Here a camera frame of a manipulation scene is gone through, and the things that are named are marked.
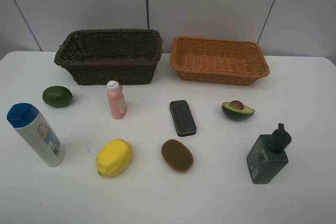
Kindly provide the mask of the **black whiteboard eraser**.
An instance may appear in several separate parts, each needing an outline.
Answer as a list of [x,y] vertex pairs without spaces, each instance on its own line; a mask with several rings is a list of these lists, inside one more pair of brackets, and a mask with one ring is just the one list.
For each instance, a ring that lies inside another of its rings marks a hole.
[[195,135],[197,127],[187,101],[170,102],[170,113],[179,137]]

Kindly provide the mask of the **pink white-capped bottle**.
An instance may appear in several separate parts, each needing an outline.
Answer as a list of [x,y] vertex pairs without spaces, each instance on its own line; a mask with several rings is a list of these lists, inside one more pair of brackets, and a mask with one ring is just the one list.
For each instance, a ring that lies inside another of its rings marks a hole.
[[111,80],[107,83],[107,96],[110,110],[115,119],[124,118],[127,112],[127,104],[123,94],[123,87],[117,81]]

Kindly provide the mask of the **brown kiwi fruit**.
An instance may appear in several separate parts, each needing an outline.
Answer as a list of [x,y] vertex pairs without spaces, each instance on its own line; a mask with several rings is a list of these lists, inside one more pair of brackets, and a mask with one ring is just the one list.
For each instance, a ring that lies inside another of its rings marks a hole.
[[161,155],[166,163],[177,172],[187,172],[194,164],[191,151],[175,139],[167,140],[162,145]]

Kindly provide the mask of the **halved avocado with pit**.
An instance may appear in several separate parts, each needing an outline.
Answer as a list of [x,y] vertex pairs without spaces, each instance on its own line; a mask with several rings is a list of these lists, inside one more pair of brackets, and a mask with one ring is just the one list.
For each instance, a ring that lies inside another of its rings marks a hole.
[[222,104],[222,111],[231,120],[242,121],[254,115],[255,110],[245,106],[242,102],[234,100],[231,102],[224,102]]

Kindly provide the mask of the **yellow lemon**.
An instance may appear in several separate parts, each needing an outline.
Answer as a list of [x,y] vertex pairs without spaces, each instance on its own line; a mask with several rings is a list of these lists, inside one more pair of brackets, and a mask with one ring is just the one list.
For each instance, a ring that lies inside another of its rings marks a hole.
[[113,177],[121,174],[133,158],[132,144],[117,138],[105,145],[97,155],[97,170],[102,177]]

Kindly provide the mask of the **green lime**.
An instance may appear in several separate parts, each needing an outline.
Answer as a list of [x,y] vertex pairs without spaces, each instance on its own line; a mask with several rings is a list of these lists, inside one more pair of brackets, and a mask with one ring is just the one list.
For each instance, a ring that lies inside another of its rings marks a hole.
[[51,86],[43,91],[43,101],[52,107],[67,106],[72,100],[72,93],[63,86]]

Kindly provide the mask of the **dark green pump bottle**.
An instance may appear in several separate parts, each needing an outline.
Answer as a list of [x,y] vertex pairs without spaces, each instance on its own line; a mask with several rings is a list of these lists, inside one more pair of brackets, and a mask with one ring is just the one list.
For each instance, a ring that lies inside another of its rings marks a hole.
[[259,135],[246,158],[254,184],[268,184],[288,164],[285,149],[290,143],[283,123],[272,134]]

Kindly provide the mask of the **white blue-capped shampoo bottle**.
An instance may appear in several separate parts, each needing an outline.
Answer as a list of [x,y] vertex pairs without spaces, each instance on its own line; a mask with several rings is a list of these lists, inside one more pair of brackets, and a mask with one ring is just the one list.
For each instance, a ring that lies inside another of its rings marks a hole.
[[35,106],[30,103],[14,104],[6,118],[14,130],[49,167],[57,167],[61,164],[65,148]]

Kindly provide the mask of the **orange wicker basket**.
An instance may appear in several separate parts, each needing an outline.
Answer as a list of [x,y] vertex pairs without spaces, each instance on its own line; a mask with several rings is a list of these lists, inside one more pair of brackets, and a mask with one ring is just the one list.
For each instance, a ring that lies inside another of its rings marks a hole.
[[185,81],[249,86],[270,73],[261,48],[251,41],[177,37],[170,63]]

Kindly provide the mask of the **dark brown wicker basket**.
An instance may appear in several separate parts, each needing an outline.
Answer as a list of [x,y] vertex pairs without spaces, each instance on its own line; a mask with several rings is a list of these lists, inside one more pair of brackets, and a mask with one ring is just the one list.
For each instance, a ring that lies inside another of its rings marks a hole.
[[71,32],[54,62],[78,85],[149,84],[162,55],[162,39],[152,29],[99,29]]

